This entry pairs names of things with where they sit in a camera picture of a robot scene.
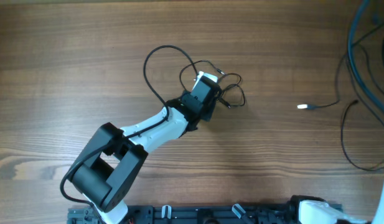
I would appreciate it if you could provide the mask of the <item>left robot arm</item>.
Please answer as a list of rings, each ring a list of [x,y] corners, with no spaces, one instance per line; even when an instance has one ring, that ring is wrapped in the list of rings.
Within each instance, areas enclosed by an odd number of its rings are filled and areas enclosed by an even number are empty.
[[[219,79],[202,73],[192,91],[149,119],[122,128],[100,126],[63,178],[85,196],[87,215],[95,223],[121,223],[128,212],[123,198],[148,154],[209,121],[220,92]]]

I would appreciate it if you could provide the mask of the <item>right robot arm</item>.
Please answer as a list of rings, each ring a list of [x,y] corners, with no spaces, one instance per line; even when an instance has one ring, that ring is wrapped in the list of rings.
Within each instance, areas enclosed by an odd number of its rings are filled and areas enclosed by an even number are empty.
[[[372,221],[350,216],[332,207],[328,202],[315,197],[293,195],[290,204],[294,208],[296,223],[301,224],[384,224],[384,183],[377,210]]]

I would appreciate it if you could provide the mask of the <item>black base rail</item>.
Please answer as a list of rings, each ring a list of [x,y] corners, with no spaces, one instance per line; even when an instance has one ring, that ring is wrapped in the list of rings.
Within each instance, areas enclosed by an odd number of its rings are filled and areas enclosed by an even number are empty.
[[[292,206],[286,204],[243,205],[246,217],[257,224],[299,223],[298,215]],[[91,208],[73,208],[68,211],[67,224],[102,223],[103,219]],[[212,207],[172,207],[171,216],[162,214],[161,207],[130,206],[129,212],[120,221],[134,224],[234,224],[245,223],[238,218],[230,206]]]

